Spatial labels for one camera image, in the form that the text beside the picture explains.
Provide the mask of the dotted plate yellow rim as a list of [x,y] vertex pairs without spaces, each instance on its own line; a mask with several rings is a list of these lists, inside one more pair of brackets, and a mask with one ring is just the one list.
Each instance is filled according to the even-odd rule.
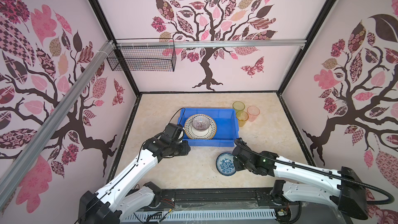
[[192,126],[192,120],[197,115],[204,115],[204,114],[192,115],[186,120],[186,122],[184,124],[184,131],[185,131],[186,136],[192,140],[211,140],[212,138],[215,137],[215,135],[217,133],[216,122],[211,117],[205,115],[205,116],[209,117],[209,119],[210,119],[210,127],[209,127],[209,129],[207,129],[206,131],[203,131],[203,132],[197,131]]

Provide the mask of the blue floral ceramic bowl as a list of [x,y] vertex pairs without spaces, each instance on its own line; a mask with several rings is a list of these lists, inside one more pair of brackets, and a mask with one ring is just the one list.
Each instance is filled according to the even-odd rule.
[[229,152],[220,154],[216,159],[216,169],[223,176],[232,176],[236,173],[234,156]]

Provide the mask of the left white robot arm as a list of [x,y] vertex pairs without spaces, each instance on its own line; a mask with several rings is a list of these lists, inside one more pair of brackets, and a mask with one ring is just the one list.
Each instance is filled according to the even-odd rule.
[[148,139],[136,158],[113,180],[95,193],[84,193],[75,223],[119,224],[127,215],[151,205],[160,190],[156,185],[143,186],[132,194],[129,192],[162,159],[186,156],[190,150],[186,140],[165,143],[156,137]]

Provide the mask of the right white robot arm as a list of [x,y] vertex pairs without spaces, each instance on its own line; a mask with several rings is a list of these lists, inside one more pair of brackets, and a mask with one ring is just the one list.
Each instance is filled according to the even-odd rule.
[[236,171],[282,179],[275,186],[274,198],[282,201],[305,201],[328,205],[358,220],[367,220],[366,190],[353,169],[328,170],[297,163],[273,152],[256,153],[235,147],[232,155]]

